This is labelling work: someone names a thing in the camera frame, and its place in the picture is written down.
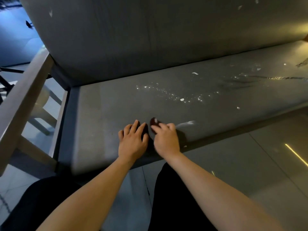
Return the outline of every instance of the tile grout line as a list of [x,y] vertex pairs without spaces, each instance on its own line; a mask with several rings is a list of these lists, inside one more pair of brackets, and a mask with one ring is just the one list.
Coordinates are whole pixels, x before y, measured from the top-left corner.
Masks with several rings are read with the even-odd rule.
[[143,171],[143,166],[141,166],[141,168],[142,168],[142,172],[143,172],[145,186],[147,187],[147,191],[148,191],[148,197],[149,197],[150,205],[151,205],[151,208],[152,208],[152,203],[151,203],[151,199],[150,199],[150,192],[149,192],[149,188],[148,188],[148,185],[147,185],[147,180],[145,179],[145,175],[144,175],[144,171]]
[[258,144],[258,146],[268,155],[268,157],[280,168],[280,170],[290,179],[290,181],[295,185],[295,187],[308,199],[307,195],[295,184],[295,182],[287,175],[287,173],[280,167],[280,165],[265,151],[265,149],[252,137],[252,139]]

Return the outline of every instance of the person's left hand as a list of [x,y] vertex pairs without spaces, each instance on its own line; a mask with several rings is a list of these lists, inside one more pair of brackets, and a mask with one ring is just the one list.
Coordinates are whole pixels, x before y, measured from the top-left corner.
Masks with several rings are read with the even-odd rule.
[[136,130],[137,125],[138,120],[135,120],[134,124],[129,124],[124,130],[119,131],[119,158],[121,157],[135,162],[147,149],[149,135],[144,134],[143,140],[141,141],[141,134],[145,127],[145,123]]

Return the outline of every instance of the dark red object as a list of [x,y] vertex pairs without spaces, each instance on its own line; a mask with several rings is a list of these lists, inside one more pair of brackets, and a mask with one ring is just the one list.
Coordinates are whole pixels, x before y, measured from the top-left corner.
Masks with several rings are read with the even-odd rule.
[[152,118],[151,120],[150,120],[150,125],[151,126],[158,126],[159,128],[160,128],[160,126],[159,126],[159,123],[161,123],[159,120],[157,120],[157,118]]

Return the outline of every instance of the person's right hand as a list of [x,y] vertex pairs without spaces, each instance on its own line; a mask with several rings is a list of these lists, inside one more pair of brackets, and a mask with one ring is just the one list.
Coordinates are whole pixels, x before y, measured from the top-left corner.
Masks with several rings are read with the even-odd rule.
[[151,126],[156,132],[154,147],[157,153],[164,159],[180,154],[179,139],[173,123],[159,123],[159,126]]

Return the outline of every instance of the finger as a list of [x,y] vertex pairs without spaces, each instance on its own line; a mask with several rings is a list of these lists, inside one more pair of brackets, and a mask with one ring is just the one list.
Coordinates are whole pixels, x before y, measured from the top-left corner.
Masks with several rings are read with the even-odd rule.
[[136,134],[138,134],[140,137],[142,135],[143,129],[145,127],[145,123],[142,123],[140,127],[138,127]]
[[172,131],[175,131],[175,124],[169,123],[169,124],[167,124],[166,126],[168,126],[169,129],[171,129]]
[[118,132],[118,136],[119,136],[119,140],[122,141],[123,138],[124,138],[124,132],[123,132],[123,130],[120,130],[120,131]]
[[128,124],[124,128],[124,136],[129,134],[129,129],[131,128],[132,124]]
[[157,133],[157,134],[159,134],[159,133],[161,133],[163,130],[160,128],[160,127],[158,127],[158,126],[151,126],[151,128]]
[[147,133],[144,134],[142,144],[147,147],[149,142],[149,135]]
[[135,133],[138,125],[138,120],[135,120],[134,124],[131,127],[131,130],[129,133]]
[[159,123],[160,128],[162,128],[163,130],[168,130],[169,127],[167,127],[167,125],[165,123]]

